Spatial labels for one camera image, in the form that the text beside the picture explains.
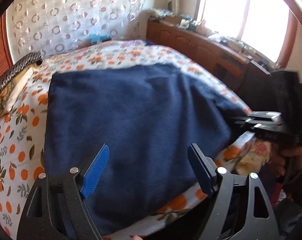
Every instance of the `metal screw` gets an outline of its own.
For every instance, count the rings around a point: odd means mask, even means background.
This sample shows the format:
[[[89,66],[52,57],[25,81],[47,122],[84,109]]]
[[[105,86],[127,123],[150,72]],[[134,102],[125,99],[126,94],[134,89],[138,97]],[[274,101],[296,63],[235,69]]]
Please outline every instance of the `metal screw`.
[[[251,177],[252,179],[257,179],[257,178],[258,178],[258,175],[257,175],[255,172],[251,172],[251,173],[250,173],[250,177]]]
[[[76,174],[79,171],[79,169],[77,167],[73,167],[70,169],[70,173],[72,174]]]
[[[43,173],[40,173],[38,178],[39,179],[44,179],[46,177],[46,174],[43,172]]]
[[[226,170],[226,168],[224,168],[224,167],[218,167],[218,168],[217,168],[217,172],[218,172],[219,174],[225,174],[225,173],[227,172],[227,170]]]

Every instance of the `person's arm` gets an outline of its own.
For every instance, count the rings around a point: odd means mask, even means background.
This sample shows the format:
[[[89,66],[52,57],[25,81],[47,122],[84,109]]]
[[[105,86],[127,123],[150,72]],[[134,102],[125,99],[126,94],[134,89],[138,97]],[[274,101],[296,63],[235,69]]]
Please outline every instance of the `person's arm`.
[[[302,147],[295,147],[285,150],[279,150],[278,146],[273,147],[270,157],[270,166],[277,177],[286,174],[285,157],[292,158],[292,170],[289,181],[283,189],[286,194],[291,194],[294,202],[302,207]]]

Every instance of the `window pane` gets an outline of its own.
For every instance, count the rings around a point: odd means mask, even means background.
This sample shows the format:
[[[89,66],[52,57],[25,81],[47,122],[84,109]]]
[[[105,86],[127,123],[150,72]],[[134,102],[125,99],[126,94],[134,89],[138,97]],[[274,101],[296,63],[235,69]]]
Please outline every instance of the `window pane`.
[[[243,21],[246,0],[206,0],[206,27],[236,37]]]
[[[283,0],[251,0],[242,41],[276,62],[289,19]]]

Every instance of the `cardboard box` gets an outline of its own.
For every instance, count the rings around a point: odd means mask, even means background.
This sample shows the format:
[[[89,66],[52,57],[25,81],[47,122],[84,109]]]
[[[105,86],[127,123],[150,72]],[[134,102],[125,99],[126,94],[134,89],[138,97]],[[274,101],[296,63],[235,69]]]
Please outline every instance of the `cardboard box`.
[[[178,16],[166,16],[164,18],[164,21],[170,24],[173,24],[174,26],[179,25],[181,23],[181,18]]]

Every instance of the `blue gripper pad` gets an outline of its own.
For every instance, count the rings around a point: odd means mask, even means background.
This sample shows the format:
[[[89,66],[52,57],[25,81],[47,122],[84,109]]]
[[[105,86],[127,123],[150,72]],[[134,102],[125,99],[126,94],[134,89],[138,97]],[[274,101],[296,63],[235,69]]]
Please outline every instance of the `blue gripper pad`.
[[[109,147],[103,145],[83,176],[83,186],[80,190],[83,198],[87,198],[89,194],[94,192],[108,159]]]

